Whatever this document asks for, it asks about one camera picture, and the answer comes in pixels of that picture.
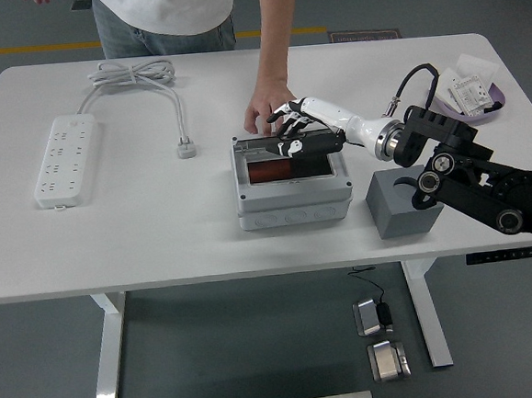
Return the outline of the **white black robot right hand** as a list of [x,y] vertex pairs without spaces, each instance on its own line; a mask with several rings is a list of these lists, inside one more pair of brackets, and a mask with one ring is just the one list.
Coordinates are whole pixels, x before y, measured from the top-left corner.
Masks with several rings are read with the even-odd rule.
[[[345,144],[362,146],[378,158],[384,155],[387,132],[395,123],[391,119],[365,119],[330,102],[314,97],[290,100],[274,110],[266,122],[270,125],[286,117],[279,126],[276,137],[277,153],[284,157],[311,155],[316,152],[339,152]],[[312,123],[319,123],[328,129],[316,141],[309,141],[307,135],[298,138],[299,131]]]

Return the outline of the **person's left hand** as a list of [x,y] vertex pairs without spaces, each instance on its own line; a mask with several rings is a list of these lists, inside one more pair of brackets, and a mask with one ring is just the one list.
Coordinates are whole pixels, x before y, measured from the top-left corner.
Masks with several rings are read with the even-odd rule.
[[243,129],[248,133],[269,136],[273,125],[267,120],[284,103],[294,99],[289,91],[287,78],[258,78],[253,95],[244,112]]

